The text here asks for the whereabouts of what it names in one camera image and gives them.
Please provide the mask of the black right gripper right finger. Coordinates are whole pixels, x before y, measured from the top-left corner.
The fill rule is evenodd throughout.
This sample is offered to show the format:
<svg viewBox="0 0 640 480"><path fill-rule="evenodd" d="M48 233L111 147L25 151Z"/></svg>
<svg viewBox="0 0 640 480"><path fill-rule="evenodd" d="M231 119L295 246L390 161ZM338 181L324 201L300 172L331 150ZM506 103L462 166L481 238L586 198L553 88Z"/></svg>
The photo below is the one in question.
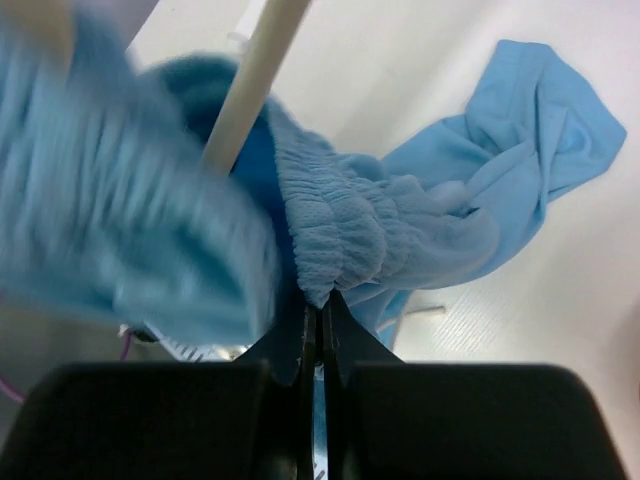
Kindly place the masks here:
<svg viewBox="0 0 640 480"><path fill-rule="evenodd" d="M326 442L330 479L363 479L372 469L367 435L376 424L373 381L403 363L352 315L341 293L322 308Z"/></svg>

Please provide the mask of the white plastic hanger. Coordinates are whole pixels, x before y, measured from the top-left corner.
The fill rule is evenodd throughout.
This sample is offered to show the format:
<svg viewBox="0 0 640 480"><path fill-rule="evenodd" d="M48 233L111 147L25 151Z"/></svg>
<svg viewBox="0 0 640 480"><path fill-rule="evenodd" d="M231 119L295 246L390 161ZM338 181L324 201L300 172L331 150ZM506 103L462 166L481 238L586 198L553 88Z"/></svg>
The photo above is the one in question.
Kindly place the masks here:
<svg viewBox="0 0 640 480"><path fill-rule="evenodd" d="M203 153L218 172L233 169L310 4L251 1L229 34L239 65Z"/></svg>

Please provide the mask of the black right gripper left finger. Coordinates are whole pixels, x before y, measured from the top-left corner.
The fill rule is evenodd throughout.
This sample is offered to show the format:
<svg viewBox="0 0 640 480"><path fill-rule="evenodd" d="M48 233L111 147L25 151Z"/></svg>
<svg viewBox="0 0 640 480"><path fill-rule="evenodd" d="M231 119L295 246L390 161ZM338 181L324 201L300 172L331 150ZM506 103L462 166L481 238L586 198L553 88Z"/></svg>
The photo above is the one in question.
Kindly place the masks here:
<svg viewBox="0 0 640 480"><path fill-rule="evenodd" d="M253 479L312 479L315 310L291 302L234 364L256 367L258 397Z"/></svg>

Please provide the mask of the light blue shorts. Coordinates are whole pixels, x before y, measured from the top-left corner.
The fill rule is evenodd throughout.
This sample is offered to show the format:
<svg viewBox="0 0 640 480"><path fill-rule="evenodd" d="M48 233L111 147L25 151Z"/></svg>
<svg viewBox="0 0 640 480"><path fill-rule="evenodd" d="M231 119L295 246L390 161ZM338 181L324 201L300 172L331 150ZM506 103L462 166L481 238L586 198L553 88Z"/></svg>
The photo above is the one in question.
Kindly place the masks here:
<svg viewBox="0 0 640 480"><path fill-rule="evenodd" d="M137 74L89 10L3 2L2 288L189 345L253 342L296 287L375 328L510 260L626 137L550 47L503 40L462 114L382 159L269 99L218 174L202 150L235 71L195 55Z"/></svg>

